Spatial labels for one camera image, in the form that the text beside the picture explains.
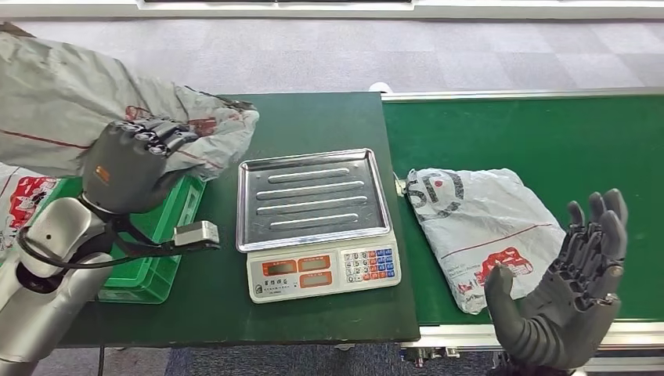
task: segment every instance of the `red print on bag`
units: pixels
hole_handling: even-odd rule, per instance
[[[207,119],[193,119],[189,120],[188,124],[193,126],[192,130],[199,137],[205,137],[215,133],[217,120],[214,117],[208,117]]]
[[[9,216],[4,228],[0,227],[0,252],[12,246],[18,231],[25,226],[39,203],[56,186],[57,179],[26,176],[19,179],[16,189],[9,196]]]
[[[486,260],[484,260],[482,263],[482,271],[475,272],[475,278],[477,278],[478,283],[484,286],[486,278],[488,278],[489,273],[491,273],[491,269],[499,264],[503,264],[510,268],[515,276],[523,276],[532,273],[532,264],[530,261],[519,255],[517,248],[509,247],[505,248],[502,252],[492,253],[486,258]]]
[[[152,114],[145,108],[137,106],[126,106],[124,109],[125,120],[147,119],[152,117]]]

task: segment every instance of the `robot finger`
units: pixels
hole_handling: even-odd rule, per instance
[[[599,223],[600,217],[606,212],[604,199],[599,192],[595,192],[590,195],[588,202],[590,204],[590,222]]]
[[[514,274],[505,266],[491,270],[484,286],[486,305],[498,342],[511,355],[528,363],[545,365],[559,350],[561,339],[541,317],[524,318],[510,292]]]
[[[581,266],[583,280],[580,280],[579,282],[582,285],[589,280],[593,280],[597,276],[597,271],[602,262],[601,239],[601,231],[597,231],[590,236],[590,241],[588,241],[589,249],[586,253],[586,259],[583,260],[583,265]]]
[[[607,211],[601,216],[602,237],[601,250],[606,260],[605,265],[622,262],[627,253],[627,232],[625,226],[613,211]]]
[[[121,132],[121,137],[119,139],[120,143],[129,143],[137,132],[144,131],[145,128],[141,125],[133,124],[129,121],[112,121],[107,125],[108,128],[112,128],[112,132]]]
[[[561,255],[559,256],[561,261],[565,264],[573,264],[576,255],[581,253],[581,248],[584,245],[585,239],[584,233],[574,233],[569,240],[569,243],[566,248],[561,250]]]
[[[157,135],[149,130],[143,130],[143,132],[136,133],[134,139],[140,141],[142,144],[154,143],[159,140]]]
[[[626,226],[628,212],[623,194],[616,188],[609,190],[607,193],[604,193],[604,203],[606,204],[606,209],[613,210],[620,219],[620,222],[622,222],[622,225]]]
[[[586,219],[585,215],[583,214],[583,209],[581,209],[581,206],[579,206],[578,202],[572,201],[567,204],[567,212],[569,213],[572,226],[583,226]]]
[[[609,294],[618,291],[624,269],[620,265],[609,266],[604,273],[593,281],[588,287],[591,298],[606,299]]]
[[[593,256],[599,253],[599,245],[602,239],[601,231],[594,231],[589,235],[590,238],[583,243],[582,247],[576,252],[574,259],[572,260],[572,264],[576,266],[578,270],[583,270]]]
[[[583,232],[585,215],[583,214],[583,209],[581,209],[579,203],[576,201],[571,201],[569,204],[567,204],[567,212],[569,213],[570,224],[567,233],[565,234],[565,239],[562,242],[558,258],[554,261],[553,265],[555,269],[559,268],[562,262],[566,263],[572,260],[574,253],[572,249],[575,249],[576,247],[572,246],[575,244],[575,241],[573,240],[575,239],[575,235],[577,233]]]
[[[149,145],[147,150],[152,155],[156,155],[158,157],[168,157],[168,148],[163,143],[155,143],[153,145]]]
[[[159,137],[162,142],[164,142],[168,137],[171,137],[173,133],[177,131],[185,131],[188,130],[188,128],[183,123],[178,121],[166,120],[162,121],[161,124],[157,125],[151,130],[157,135],[157,137]]]
[[[168,119],[162,118],[162,117],[150,117],[147,119],[137,119],[134,120],[134,124],[141,125],[145,127],[145,129],[153,129],[157,127],[158,125],[163,124],[165,121]]]
[[[180,132],[177,131],[173,133],[171,137],[168,137],[164,141],[164,145],[168,149],[168,153],[173,154],[177,151],[182,145],[186,143],[192,143],[198,139],[198,135],[194,132]]]

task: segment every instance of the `table edge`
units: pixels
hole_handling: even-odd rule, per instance
[[[418,102],[441,99],[529,99],[588,96],[655,96],[664,95],[664,87],[569,89],[569,90],[485,90],[456,92],[390,92],[381,93],[383,102]]]
[[[453,347],[459,351],[495,351],[501,346],[491,324],[420,327],[422,338],[402,342],[409,347]],[[664,349],[664,322],[615,322],[602,340],[600,350]]]

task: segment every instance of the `green plastic crate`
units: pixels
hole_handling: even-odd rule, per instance
[[[132,223],[150,239],[161,243],[173,238],[175,226],[188,225],[198,210],[205,183],[186,176],[171,190],[164,203],[144,214],[132,215]],[[61,197],[76,197],[82,189],[80,178],[63,179],[53,189],[42,208]],[[110,253],[114,259],[125,254],[116,245]],[[182,256],[140,258],[113,267],[110,278],[99,292],[102,302],[160,304],[171,292]]]

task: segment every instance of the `floor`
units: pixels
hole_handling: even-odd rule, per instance
[[[19,21],[160,78],[214,93],[664,86],[664,23],[397,20]],[[484,374],[487,354],[400,363],[393,344],[107,350],[106,375]],[[57,350],[39,376],[89,376],[95,349]]]

